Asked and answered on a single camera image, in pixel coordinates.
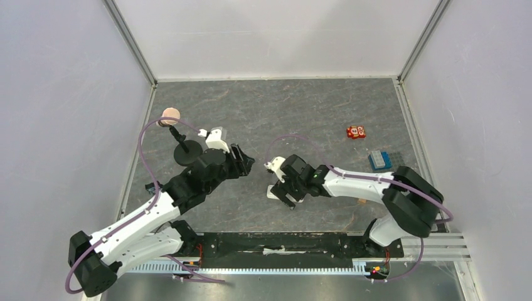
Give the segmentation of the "white remote control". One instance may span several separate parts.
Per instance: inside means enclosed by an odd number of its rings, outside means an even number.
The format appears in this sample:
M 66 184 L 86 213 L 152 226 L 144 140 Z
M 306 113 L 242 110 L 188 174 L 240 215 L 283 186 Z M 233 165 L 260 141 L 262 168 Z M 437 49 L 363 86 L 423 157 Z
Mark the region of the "white remote control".
M 274 185 L 269 185 L 268 186 L 268 188 L 267 188 L 267 198 L 268 199 L 273 199 L 273 200 L 279 200 L 279 198 L 275 194 L 275 186 Z

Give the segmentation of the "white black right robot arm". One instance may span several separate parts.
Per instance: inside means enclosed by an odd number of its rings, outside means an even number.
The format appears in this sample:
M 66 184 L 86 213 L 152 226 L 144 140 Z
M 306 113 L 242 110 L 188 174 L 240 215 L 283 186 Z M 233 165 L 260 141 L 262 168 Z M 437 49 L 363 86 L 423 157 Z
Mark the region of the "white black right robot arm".
M 404 236 L 426 238 L 442 209 L 443 195 L 413 169 L 400 166 L 395 172 L 367 173 L 322 164 L 312 167 L 293 154 L 274 157 L 265 163 L 277 182 L 267 197 L 278 199 L 290 209 L 306 196 L 365 199 L 382 204 L 387 213 L 368 226 L 362 239 L 364 251 L 378 256 Z

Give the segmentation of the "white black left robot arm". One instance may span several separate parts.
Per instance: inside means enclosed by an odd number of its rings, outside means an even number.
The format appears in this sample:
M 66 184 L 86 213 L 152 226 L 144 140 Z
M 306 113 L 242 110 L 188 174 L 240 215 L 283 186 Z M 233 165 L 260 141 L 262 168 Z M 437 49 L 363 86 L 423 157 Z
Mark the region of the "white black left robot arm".
M 178 217 L 203 203 L 223 181 L 249 175 L 255 159 L 232 144 L 230 150 L 206 149 L 192 165 L 171 178 L 148 202 L 91 235 L 70 238 L 68 278 L 79 292 L 97 296 L 125 272 L 154 258 L 198 250 L 198 235 Z

